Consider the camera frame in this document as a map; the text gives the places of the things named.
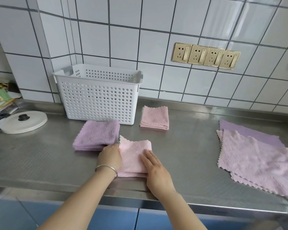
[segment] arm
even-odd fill
[[[120,169],[122,158],[118,144],[104,147],[97,161],[97,165],[101,164],[109,165],[116,170]],[[115,175],[115,171],[111,168],[99,167],[96,173],[38,229],[86,230],[102,195]]]
[[[171,175],[162,166],[160,160],[152,151],[146,150],[145,154],[146,157],[141,155],[141,159],[148,171],[147,186],[151,193],[162,203],[173,229],[207,230],[183,197],[176,192]]]

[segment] bracelet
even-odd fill
[[[108,165],[98,165],[98,166],[96,166],[96,168],[95,168],[95,172],[97,171],[97,168],[100,167],[100,166],[106,166],[106,167],[108,167],[108,168],[110,168],[110,169],[112,169],[112,170],[115,171],[116,176],[115,176],[115,178],[114,178],[113,180],[115,180],[115,179],[118,177],[119,174],[118,174],[118,172],[116,171],[116,169],[113,168],[113,167],[111,167],[111,166],[108,166]]]

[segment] white plastic basket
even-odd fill
[[[77,64],[53,75],[69,119],[134,123],[141,71]]]

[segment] electrical outlet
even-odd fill
[[[228,51],[224,52],[224,56],[219,65],[220,69],[234,69],[237,64],[241,52],[238,51]]]
[[[172,61],[187,63],[191,48],[191,44],[175,43]]]
[[[218,67],[220,65],[225,49],[210,47],[204,65]]]
[[[192,45],[188,63],[203,65],[208,49],[206,46]]]

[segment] hand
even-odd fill
[[[145,150],[145,155],[146,157],[144,155],[140,155],[140,157],[148,171],[147,186],[151,193],[159,200],[177,193],[171,175],[160,160],[152,151]]]
[[[119,151],[119,144],[112,144],[104,147],[101,153],[98,156],[97,166],[98,165],[108,165],[118,171],[122,166],[122,157]]]

